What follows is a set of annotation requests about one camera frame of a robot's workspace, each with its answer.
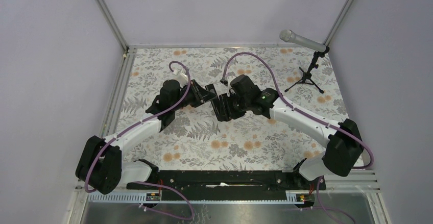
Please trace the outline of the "black remote control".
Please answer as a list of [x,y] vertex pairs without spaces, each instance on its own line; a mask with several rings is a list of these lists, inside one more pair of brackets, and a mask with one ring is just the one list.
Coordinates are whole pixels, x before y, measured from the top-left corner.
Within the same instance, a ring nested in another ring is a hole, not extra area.
[[209,91],[210,93],[215,95],[215,98],[211,100],[212,108],[214,110],[214,113],[216,115],[216,118],[218,121],[225,121],[225,111],[224,107],[222,105],[222,102],[217,94],[217,91],[214,87],[214,84],[208,84],[205,86],[205,89]]

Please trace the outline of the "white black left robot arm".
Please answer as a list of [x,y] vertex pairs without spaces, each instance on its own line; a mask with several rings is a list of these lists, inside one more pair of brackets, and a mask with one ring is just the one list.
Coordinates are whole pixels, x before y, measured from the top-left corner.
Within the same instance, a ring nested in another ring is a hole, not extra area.
[[147,189],[158,184],[157,167],[146,160],[125,162],[126,153],[145,139],[160,133],[184,107],[199,107],[217,98],[213,84],[200,86],[191,80],[182,86],[177,80],[163,83],[144,116],[121,132],[100,138],[90,137],[83,149],[75,175],[88,193],[112,192],[119,184],[140,182]]

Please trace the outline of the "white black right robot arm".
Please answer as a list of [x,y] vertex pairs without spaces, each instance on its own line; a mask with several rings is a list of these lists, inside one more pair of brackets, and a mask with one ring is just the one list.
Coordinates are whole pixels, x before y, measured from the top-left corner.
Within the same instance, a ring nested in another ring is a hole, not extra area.
[[235,120],[250,111],[291,126],[324,147],[325,152],[305,159],[295,167],[293,183],[299,189],[306,189],[320,176],[346,177],[364,151],[354,121],[338,122],[322,117],[297,106],[273,88],[260,90],[244,74],[230,83],[228,93],[212,101],[212,107],[218,121]]

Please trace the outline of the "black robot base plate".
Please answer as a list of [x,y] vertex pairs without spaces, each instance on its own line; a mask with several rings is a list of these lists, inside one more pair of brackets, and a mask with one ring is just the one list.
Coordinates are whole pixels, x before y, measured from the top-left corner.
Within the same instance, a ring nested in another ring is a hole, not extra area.
[[175,194],[205,193],[245,193],[250,195],[264,195],[266,191],[299,191],[309,193],[316,189],[325,190],[324,180],[315,179],[308,181],[296,172],[282,170],[160,170],[152,173],[149,179],[150,185],[128,183],[128,190],[155,190],[171,191]]

